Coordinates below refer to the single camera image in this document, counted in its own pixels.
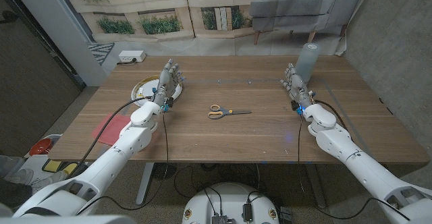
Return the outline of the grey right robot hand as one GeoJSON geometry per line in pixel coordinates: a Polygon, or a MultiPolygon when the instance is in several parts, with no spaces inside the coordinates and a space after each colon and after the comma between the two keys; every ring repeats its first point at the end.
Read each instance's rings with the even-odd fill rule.
{"type": "Polygon", "coordinates": [[[296,71],[294,65],[290,63],[286,68],[285,78],[280,80],[283,87],[288,91],[290,98],[301,107],[307,108],[314,104],[312,93],[307,88],[306,83],[296,71]]]}

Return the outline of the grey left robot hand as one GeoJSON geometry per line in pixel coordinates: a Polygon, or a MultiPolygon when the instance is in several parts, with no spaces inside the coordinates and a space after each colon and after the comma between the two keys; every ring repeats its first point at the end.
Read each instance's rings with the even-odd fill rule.
{"type": "Polygon", "coordinates": [[[159,82],[151,101],[163,109],[173,107],[173,95],[177,86],[183,81],[179,68],[178,63],[173,64],[173,59],[169,59],[159,74],[159,82]]]}

